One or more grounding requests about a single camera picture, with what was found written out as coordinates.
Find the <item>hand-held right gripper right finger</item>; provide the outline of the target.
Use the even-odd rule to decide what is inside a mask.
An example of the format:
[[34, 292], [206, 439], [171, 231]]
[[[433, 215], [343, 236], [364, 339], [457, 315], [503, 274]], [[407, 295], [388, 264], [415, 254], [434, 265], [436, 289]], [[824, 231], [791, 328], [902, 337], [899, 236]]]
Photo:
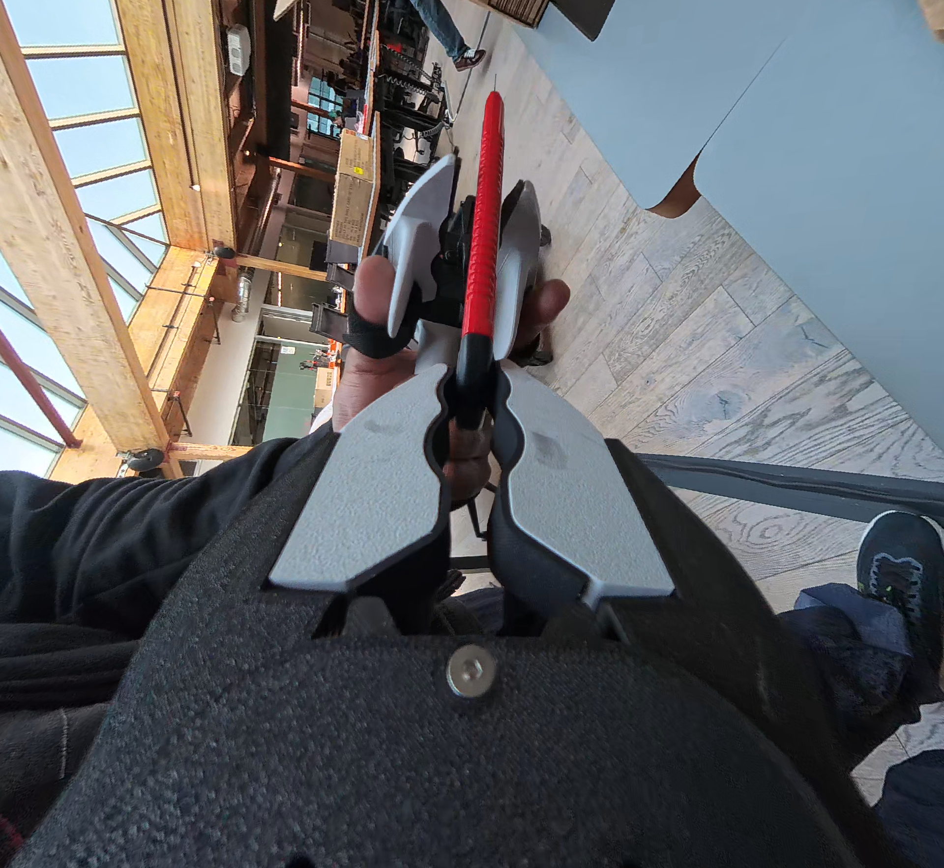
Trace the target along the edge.
[[500, 368], [493, 572], [523, 602], [667, 597], [673, 580], [603, 436], [522, 368]]

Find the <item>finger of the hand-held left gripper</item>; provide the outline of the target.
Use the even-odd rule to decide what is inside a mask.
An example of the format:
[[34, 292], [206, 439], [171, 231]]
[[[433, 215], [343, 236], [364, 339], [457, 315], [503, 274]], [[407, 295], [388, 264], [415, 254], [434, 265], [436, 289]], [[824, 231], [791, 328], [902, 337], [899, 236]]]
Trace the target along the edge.
[[493, 334], [496, 361], [513, 352], [523, 301], [535, 284], [543, 237], [534, 185], [519, 180], [501, 206]]
[[395, 340], [459, 346], [459, 239], [449, 230], [459, 158], [447, 154], [407, 191], [383, 238], [395, 284], [386, 322]]

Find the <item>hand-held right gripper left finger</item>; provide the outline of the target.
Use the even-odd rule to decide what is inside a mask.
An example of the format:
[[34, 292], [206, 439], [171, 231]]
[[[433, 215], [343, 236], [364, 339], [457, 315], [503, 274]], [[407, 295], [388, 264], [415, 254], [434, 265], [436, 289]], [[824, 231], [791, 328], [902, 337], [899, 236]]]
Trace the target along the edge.
[[338, 434], [269, 573], [274, 587], [356, 591], [428, 546], [449, 547], [449, 488], [432, 447], [448, 428], [450, 374], [424, 368]]

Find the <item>red utility knife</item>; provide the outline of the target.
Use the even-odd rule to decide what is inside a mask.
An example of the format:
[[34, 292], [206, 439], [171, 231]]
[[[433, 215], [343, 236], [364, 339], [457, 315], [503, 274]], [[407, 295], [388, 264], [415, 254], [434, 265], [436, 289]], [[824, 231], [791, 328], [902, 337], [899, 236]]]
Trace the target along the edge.
[[455, 421], [465, 430], [481, 425], [494, 359], [504, 144], [504, 101], [493, 91], [482, 119], [464, 321], [455, 371]]

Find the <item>person's left forearm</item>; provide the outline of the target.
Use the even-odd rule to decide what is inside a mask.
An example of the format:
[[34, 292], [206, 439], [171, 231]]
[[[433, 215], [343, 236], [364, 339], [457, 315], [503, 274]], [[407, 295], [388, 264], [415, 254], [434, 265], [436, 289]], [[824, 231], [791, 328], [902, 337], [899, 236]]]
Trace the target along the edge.
[[268, 441], [181, 480], [3, 472], [2, 667], [140, 638], [195, 556], [329, 431]]

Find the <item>light blue desk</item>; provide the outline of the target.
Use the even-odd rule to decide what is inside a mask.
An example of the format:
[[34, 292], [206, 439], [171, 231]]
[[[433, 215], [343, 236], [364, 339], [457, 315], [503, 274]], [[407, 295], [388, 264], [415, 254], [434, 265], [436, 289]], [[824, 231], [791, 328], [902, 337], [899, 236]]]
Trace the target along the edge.
[[916, 0], [552, 3], [519, 36], [636, 205], [696, 190], [942, 446], [943, 54]]

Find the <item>person's left hand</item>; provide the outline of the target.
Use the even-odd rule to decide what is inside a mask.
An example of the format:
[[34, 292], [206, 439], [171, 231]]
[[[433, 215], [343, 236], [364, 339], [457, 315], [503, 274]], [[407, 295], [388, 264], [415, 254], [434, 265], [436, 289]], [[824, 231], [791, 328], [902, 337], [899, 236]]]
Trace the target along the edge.
[[[367, 322], [376, 323], [383, 330], [394, 284], [395, 269], [380, 256], [369, 257], [356, 272], [355, 309]], [[537, 348], [541, 334], [566, 308], [570, 296], [569, 286], [560, 279], [538, 283], [525, 295], [511, 357], [523, 357]], [[384, 359], [350, 351], [333, 398], [333, 430], [341, 431], [370, 403], [412, 378], [414, 365], [415, 356], [407, 350]], [[449, 457], [442, 470], [450, 486], [453, 508], [475, 499], [488, 483], [490, 445], [489, 425], [484, 424], [476, 431], [458, 428], [454, 422], [450, 425]]]

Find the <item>tan shipping carton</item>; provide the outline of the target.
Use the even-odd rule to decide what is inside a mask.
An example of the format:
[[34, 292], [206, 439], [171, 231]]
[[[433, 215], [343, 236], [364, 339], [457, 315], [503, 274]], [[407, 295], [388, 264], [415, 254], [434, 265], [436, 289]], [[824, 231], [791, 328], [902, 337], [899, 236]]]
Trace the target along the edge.
[[360, 263], [370, 237], [374, 186], [370, 178], [338, 173], [325, 254], [328, 264]]
[[338, 176], [374, 182], [376, 180], [375, 155], [375, 142], [372, 136], [356, 130], [341, 130]]

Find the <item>cluttered workbench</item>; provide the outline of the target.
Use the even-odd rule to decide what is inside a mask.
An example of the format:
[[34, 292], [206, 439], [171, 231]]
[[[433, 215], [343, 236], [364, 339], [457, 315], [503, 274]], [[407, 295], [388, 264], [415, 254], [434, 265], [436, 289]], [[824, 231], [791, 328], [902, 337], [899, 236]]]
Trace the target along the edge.
[[372, 104], [380, 114], [384, 143], [402, 169], [426, 168], [438, 159], [439, 143], [451, 137], [456, 115], [443, 65], [422, 65], [410, 49], [390, 46], [378, 30], [369, 49]]

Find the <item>dark metal bar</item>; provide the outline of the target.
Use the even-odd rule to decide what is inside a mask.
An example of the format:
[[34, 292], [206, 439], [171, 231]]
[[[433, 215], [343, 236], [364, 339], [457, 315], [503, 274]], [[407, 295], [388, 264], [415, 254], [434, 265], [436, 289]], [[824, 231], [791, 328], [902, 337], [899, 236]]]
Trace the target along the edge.
[[883, 475], [642, 453], [668, 486], [774, 508], [867, 522], [907, 512], [943, 525], [943, 484]]

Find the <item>black sneaker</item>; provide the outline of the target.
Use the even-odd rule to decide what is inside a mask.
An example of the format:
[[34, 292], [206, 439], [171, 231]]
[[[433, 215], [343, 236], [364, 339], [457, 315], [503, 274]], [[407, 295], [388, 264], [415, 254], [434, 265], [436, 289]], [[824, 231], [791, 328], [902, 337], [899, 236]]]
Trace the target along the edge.
[[889, 510], [863, 534], [858, 590], [897, 609], [913, 654], [938, 675], [942, 666], [943, 547], [938, 529], [918, 515]]

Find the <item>person's black top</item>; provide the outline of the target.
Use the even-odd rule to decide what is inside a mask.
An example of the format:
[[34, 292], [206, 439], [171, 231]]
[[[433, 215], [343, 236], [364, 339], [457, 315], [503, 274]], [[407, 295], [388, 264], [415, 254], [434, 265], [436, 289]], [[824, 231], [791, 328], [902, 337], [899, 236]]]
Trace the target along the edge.
[[2, 866], [79, 769], [138, 645], [94, 628], [2, 624]]

